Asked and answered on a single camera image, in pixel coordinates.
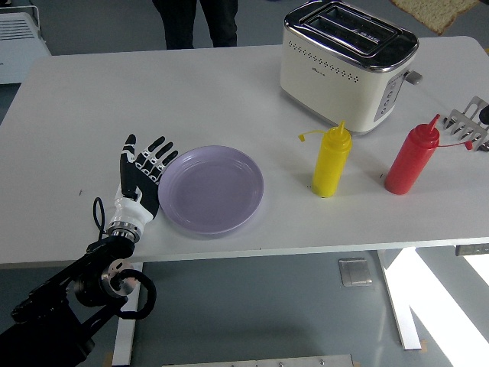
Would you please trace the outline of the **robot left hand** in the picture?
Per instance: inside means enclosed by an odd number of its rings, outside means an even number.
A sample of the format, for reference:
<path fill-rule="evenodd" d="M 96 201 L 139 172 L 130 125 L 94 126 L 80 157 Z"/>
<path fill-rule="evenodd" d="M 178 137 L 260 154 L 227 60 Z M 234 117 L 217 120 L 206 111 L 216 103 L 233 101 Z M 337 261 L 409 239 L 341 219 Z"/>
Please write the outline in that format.
<path fill-rule="evenodd" d="M 130 134 L 119 159 L 120 184 L 115 195 L 115 215 L 108 232 L 127 229 L 141 236 L 144 227 L 157 215 L 158 187 L 166 167 L 178 156 L 173 142 L 160 136 L 136 152 L 136 136 Z"/>

